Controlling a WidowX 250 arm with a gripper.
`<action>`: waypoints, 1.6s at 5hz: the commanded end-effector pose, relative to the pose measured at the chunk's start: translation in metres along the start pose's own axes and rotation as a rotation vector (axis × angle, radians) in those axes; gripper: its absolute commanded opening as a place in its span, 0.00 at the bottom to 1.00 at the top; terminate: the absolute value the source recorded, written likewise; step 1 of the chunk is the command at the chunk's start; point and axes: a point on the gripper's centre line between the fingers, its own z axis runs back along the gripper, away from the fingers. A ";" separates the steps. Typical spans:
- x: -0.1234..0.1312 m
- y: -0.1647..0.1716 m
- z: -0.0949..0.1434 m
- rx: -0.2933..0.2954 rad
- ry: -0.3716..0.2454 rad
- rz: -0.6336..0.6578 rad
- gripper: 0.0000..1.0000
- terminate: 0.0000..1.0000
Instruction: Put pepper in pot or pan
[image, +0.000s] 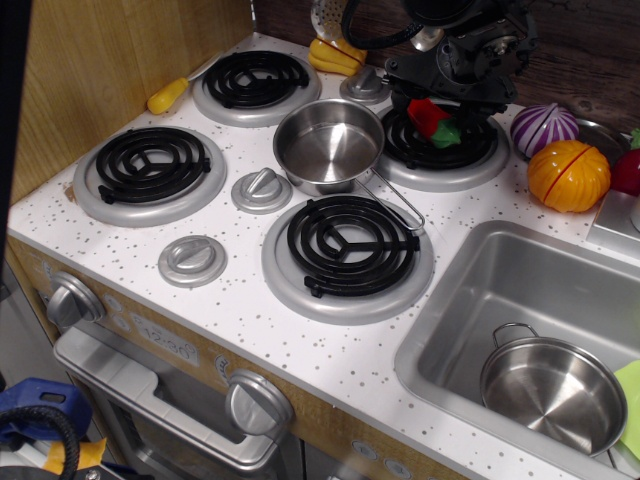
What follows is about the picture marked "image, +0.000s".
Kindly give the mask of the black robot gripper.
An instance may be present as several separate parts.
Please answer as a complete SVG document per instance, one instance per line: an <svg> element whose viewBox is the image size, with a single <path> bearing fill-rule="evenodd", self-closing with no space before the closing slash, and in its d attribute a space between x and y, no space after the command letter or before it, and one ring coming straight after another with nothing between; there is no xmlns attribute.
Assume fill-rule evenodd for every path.
<svg viewBox="0 0 640 480"><path fill-rule="evenodd" d="M461 145L495 140L491 116L514 103L512 77L528 67L538 36L534 19L521 1L403 1L410 18L440 29L442 38L426 52L385 62L397 116L412 124L412 99L427 97L456 103L454 124Z"/></svg>

